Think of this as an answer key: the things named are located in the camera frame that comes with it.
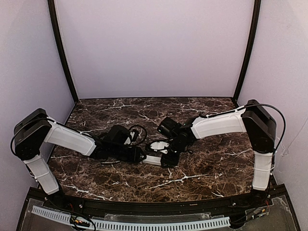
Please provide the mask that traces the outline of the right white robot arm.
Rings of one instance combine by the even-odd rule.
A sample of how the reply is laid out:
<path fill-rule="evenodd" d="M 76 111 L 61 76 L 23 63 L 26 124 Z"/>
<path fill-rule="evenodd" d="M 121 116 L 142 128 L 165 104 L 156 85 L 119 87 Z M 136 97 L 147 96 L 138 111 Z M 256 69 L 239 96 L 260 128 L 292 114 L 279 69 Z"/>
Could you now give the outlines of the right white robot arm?
<path fill-rule="evenodd" d="M 161 157 L 161 166 L 176 166 L 180 154 L 196 140 L 228 133 L 247 133 L 255 154 L 252 188 L 265 191 L 274 165 L 274 155 L 280 145 L 276 142 L 276 121 L 266 107 L 267 104 L 249 100 L 246 105 L 236 109 L 193 117 L 184 124 L 166 117 L 157 130 L 172 141 L 167 153 Z"/>

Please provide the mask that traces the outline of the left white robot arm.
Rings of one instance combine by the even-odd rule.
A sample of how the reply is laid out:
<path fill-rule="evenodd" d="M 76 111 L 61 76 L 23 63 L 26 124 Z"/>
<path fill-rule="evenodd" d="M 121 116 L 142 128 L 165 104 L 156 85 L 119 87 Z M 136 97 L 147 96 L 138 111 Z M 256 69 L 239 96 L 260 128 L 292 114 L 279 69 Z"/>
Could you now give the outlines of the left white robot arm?
<path fill-rule="evenodd" d="M 51 195 L 59 192 L 61 187 L 40 154 L 43 143 L 70 149 L 91 159 L 111 157 L 117 161 L 139 163 L 146 159 L 146 154 L 134 144 L 138 133 L 135 126 L 127 129 L 114 125 L 109 132 L 92 136 L 58 123 L 39 108 L 14 127 L 10 149 L 24 162 L 43 191 Z"/>

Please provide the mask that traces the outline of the white remote control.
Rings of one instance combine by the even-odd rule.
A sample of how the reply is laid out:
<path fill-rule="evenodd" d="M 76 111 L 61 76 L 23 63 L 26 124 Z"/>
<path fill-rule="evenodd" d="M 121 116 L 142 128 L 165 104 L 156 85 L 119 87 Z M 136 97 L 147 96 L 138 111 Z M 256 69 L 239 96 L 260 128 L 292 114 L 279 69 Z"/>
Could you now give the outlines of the white remote control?
<path fill-rule="evenodd" d="M 161 157 L 148 155 L 142 162 L 146 164 L 161 166 Z"/>

